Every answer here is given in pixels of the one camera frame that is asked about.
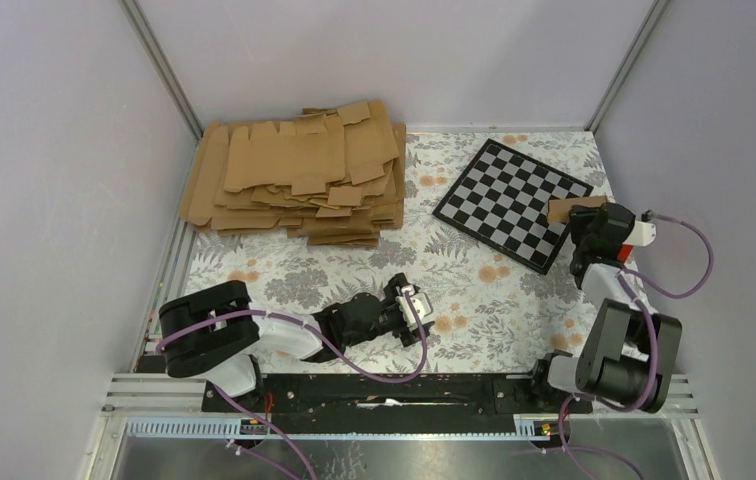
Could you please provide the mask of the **brown cardboard box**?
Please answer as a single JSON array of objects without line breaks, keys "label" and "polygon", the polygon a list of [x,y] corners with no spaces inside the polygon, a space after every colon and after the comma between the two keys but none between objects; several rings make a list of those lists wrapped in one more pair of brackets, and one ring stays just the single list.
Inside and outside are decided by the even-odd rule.
[{"label": "brown cardboard box", "polygon": [[551,199],[547,204],[546,218],[549,224],[567,224],[574,208],[598,208],[608,201],[606,195]]}]

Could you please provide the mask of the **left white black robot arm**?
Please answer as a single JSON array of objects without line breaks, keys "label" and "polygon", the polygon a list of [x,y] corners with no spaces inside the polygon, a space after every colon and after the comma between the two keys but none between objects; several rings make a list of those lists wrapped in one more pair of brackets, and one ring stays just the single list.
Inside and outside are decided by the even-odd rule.
[{"label": "left white black robot arm", "polygon": [[341,360],[364,374],[346,356],[354,346],[385,335],[405,347],[427,338],[434,312],[428,295],[399,273],[377,297],[358,293],[311,314],[272,311],[248,293],[243,281],[228,281],[164,304],[162,338],[155,351],[172,378],[200,378],[221,389],[242,411],[263,401],[264,385],[253,347],[281,351],[306,363]]}]

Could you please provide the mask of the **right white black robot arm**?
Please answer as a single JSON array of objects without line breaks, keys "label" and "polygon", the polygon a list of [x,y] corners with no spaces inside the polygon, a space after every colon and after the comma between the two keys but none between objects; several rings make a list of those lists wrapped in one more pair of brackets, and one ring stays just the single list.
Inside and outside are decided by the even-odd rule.
[{"label": "right white black robot arm", "polygon": [[580,354],[551,355],[547,372],[529,382],[529,402],[551,412],[569,392],[620,411],[655,413],[667,398],[682,325],[640,300],[625,259],[656,239],[656,227],[611,202],[572,200],[562,219],[575,246],[570,272],[597,313]]}]

